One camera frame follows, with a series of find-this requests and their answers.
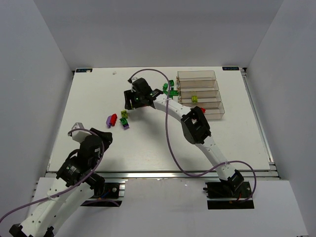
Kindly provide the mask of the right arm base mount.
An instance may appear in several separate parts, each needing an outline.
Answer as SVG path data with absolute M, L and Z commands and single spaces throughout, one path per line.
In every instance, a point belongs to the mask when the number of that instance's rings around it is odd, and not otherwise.
M 249 182 L 243 182 L 235 193 L 221 182 L 207 182 L 203 192 L 209 210 L 254 209 L 253 199 L 249 197 L 252 193 Z

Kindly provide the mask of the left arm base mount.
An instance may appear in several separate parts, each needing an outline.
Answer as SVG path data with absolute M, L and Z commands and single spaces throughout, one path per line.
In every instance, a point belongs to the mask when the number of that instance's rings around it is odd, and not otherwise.
M 83 207 L 120 207 L 125 192 L 125 180 L 107 179 L 103 191 L 84 201 Z

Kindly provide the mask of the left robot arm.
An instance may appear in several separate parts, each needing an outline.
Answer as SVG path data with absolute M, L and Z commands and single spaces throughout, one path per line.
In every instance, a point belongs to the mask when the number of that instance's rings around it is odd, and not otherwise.
M 33 212 L 20 224 L 12 225 L 9 233 L 13 237 L 54 237 L 87 199 L 104 192 L 105 179 L 95 170 L 113 142 L 112 133 L 74 128 L 68 135 L 79 148 L 68 155 Z

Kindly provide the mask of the lime lego brick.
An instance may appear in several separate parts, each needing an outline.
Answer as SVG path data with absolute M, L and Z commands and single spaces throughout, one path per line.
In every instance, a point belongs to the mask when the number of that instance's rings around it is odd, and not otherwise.
M 121 117 L 127 119 L 128 118 L 128 113 L 127 110 L 121 111 Z

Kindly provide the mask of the red curved lego piece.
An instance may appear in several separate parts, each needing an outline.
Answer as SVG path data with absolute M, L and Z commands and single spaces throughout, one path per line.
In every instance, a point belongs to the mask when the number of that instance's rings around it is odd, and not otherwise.
M 111 118 L 110 118 L 110 125 L 111 126 L 115 126 L 116 122 L 117 122 L 117 114 L 112 114 Z

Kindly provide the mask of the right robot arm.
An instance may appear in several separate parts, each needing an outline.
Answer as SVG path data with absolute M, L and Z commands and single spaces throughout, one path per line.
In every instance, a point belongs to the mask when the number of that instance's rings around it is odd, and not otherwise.
M 224 188 L 235 194 L 244 182 L 241 173 L 235 169 L 217 147 L 211 136 L 210 125 L 202 109 L 198 106 L 190 108 L 169 99 L 159 89 L 151 89 L 144 78 L 129 79 L 131 89 L 124 92 L 127 110 L 150 106 L 165 112 L 166 119 L 171 116 L 181 123 L 185 139 L 198 147 L 215 168 Z

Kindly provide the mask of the lime lego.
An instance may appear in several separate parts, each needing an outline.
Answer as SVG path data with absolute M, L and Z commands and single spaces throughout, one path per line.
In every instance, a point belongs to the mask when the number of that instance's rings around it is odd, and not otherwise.
M 198 102 L 198 97 L 197 96 L 192 96 L 191 97 L 192 103 L 197 103 Z

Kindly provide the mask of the purple curved lego piece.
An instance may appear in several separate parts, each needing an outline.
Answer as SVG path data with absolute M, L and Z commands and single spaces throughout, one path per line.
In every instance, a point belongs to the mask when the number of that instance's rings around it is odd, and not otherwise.
M 107 117 L 107 120 L 106 120 L 106 125 L 107 125 L 108 128 L 110 128 L 110 127 L 112 126 L 112 124 L 111 124 L 111 118 L 112 118 L 112 116 L 108 116 L 108 117 Z

